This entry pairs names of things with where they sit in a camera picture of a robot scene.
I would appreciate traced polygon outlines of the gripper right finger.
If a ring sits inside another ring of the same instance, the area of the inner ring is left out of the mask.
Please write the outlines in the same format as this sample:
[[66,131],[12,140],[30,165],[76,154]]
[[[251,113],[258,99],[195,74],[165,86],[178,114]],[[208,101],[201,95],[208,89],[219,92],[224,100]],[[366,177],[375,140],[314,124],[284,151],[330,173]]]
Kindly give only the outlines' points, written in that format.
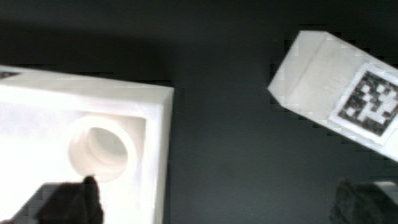
[[330,208],[332,224],[398,224],[398,184],[343,179]]

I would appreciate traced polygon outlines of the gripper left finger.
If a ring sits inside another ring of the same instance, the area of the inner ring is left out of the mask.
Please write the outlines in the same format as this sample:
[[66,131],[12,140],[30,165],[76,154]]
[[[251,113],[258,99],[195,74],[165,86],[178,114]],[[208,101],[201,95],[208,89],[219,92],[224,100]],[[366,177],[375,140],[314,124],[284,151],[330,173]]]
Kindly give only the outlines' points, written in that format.
[[80,182],[44,183],[11,218],[11,224],[103,223],[99,186],[92,176]]

